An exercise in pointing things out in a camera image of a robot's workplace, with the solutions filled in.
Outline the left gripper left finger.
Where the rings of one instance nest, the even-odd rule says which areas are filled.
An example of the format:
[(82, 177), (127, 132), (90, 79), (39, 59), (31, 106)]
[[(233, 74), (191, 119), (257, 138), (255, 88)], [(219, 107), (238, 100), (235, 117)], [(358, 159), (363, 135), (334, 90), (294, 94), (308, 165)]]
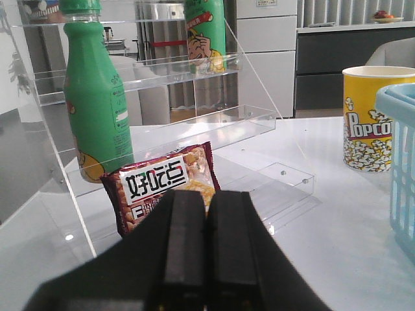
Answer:
[(203, 310), (205, 283), (205, 205), (201, 193), (176, 190), (161, 279), (147, 310)]

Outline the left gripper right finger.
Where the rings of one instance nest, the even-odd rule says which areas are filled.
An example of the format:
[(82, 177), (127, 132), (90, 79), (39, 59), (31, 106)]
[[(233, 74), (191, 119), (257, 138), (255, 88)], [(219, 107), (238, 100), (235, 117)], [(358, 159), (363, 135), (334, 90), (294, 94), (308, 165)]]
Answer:
[(218, 191), (207, 216), (208, 310), (329, 310), (276, 244), (248, 192)]

